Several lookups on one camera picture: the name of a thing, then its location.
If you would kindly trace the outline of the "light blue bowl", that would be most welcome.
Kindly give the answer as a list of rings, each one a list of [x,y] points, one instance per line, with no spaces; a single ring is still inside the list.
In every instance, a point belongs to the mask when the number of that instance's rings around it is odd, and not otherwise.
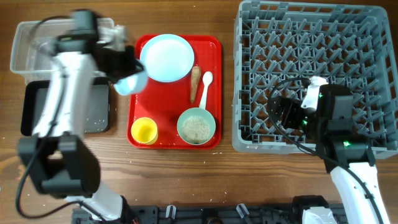
[[[129,77],[120,79],[113,87],[119,95],[135,95],[145,89],[148,79],[147,72],[143,70]]]

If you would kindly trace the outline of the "yellow plastic cup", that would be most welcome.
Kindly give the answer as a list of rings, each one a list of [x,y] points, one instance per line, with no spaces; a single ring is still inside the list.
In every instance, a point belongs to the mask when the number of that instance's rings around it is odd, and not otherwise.
[[[139,144],[152,145],[158,138],[157,124],[151,118],[139,118],[131,126],[131,135]]]

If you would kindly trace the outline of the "brown carrot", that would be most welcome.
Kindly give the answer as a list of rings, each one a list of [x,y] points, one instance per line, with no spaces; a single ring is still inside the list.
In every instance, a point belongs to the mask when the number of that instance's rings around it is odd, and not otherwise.
[[[201,77],[201,68],[199,66],[194,66],[192,68],[191,81],[190,81],[190,102],[191,103],[194,103],[194,101],[195,101],[200,77]]]

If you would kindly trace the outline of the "white plastic spoon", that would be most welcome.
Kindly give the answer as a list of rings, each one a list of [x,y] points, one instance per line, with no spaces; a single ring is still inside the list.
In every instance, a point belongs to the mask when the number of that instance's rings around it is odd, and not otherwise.
[[[210,71],[204,73],[202,82],[203,82],[203,92],[200,100],[199,107],[201,109],[206,109],[206,100],[208,95],[208,88],[213,81],[213,74]]]

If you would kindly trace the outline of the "light green bowl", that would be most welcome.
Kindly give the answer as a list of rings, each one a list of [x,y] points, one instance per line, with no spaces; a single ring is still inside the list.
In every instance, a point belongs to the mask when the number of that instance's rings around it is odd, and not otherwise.
[[[215,123],[215,119],[214,119],[214,117],[211,115],[211,113],[208,112],[207,110],[204,110],[204,109],[201,109],[201,108],[190,108],[190,109],[184,111],[184,112],[180,115],[180,117],[179,117],[179,119],[178,119],[178,121],[177,121],[177,132],[178,132],[178,135],[181,137],[181,139],[182,139],[183,141],[187,142],[187,141],[184,140],[184,138],[182,137],[182,124],[183,124],[183,122],[184,122],[187,118],[189,118],[190,116],[200,116],[200,117],[202,117],[203,119],[205,119],[205,120],[207,121],[207,123],[210,125],[210,138],[209,138],[207,141],[204,142],[204,143],[207,143],[207,142],[214,136],[214,134],[215,134],[215,131],[216,131],[216,123]]]

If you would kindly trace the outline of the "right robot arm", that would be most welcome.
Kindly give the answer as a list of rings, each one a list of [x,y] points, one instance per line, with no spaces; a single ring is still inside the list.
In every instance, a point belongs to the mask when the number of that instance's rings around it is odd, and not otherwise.
[[[271,93],[267,105],[271,123],[280,121],[314,140],[313,150],[299,142],[296,146],[324,161],[349,223],[389,223],[369,140],[353,131],[353,94],[345,86],[326,84],[309,86],[307,97],[316,108]]]

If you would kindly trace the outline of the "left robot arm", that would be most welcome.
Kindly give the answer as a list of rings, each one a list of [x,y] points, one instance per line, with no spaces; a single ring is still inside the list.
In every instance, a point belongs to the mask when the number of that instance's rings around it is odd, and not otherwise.
[[[74,10],[70,17],[72,28],[44,50],[53,72],[39,122],[17,145],[25,165],[20,182],[30,179],[39,194],[77,204],[97,222],[135,223],[127,200],[101,181],[100,164],[83,138],[97,75],[123,96],[142,92],[149,77],[126,44],[124,27],[100,27],[100,16],[89,9]]]

